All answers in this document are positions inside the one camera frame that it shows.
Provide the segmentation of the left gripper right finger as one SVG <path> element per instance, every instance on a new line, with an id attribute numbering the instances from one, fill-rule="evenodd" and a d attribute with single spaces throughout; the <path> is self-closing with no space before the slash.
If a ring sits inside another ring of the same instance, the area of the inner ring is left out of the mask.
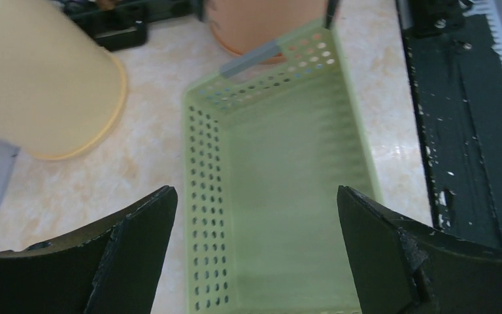
<path id="1" fill-rule="evenodd" d="M 502 249 L 438 231 L 348 186 L 337 206 L 363 313 L 502 313 Z"/>

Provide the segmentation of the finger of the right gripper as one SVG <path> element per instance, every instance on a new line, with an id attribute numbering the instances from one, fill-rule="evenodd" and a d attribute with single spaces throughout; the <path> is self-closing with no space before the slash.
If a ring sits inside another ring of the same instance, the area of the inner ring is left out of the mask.
<path id="1" fill-rule="evenodd" d="M 324 14 L 324 28 L 331 29 L 334 19 L 336 18 L 340 0 L 327 0 L 326 10 Z"/>

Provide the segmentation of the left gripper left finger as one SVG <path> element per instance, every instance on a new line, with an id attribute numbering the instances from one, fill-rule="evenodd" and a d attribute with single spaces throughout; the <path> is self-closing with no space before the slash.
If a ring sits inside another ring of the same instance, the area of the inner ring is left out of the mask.
<path id="1" fill-rule="evenodd" d="M 0 252 L 0 313 L 149 313 L 178 195 L 134 204 L 22 251 Z"/>

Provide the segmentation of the orange capybara bucket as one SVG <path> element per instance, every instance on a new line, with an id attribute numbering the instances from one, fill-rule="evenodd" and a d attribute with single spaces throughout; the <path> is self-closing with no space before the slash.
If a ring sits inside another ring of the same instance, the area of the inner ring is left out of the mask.
<path id="1" fill-rule="evenodd" d="M 333 31 L 323 30 L 287 48 L 278 45 L 285 35 L 313 24 L 327 9 L 327 1 L 207 1 L 205 10 L 217 42 L 236 58 L 221 66 L 233 75 L 257 64 L 317 61 L 326 48 L 322 37 L 333 40 Z"/>

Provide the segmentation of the green plastic basket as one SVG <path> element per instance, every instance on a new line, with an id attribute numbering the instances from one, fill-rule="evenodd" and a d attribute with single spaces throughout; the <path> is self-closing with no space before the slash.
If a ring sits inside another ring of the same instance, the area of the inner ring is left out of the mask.
<path id="1" fill-rule="evenodd" d="M 189 313 L 360 313 L 337 190 L 382 193 L 339 37 L 315 19 L 182 99 Z"/>

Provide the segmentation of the yellow capybara bucket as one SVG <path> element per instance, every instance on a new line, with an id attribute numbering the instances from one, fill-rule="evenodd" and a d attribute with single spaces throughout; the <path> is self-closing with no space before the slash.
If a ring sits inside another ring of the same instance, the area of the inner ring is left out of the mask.
<path id="1" fill-rule="evenodd" d="M 41 160 L 99 145 L 119 122 L 124 66 L 48 1 L 0 1 L 0 140 Z"/>

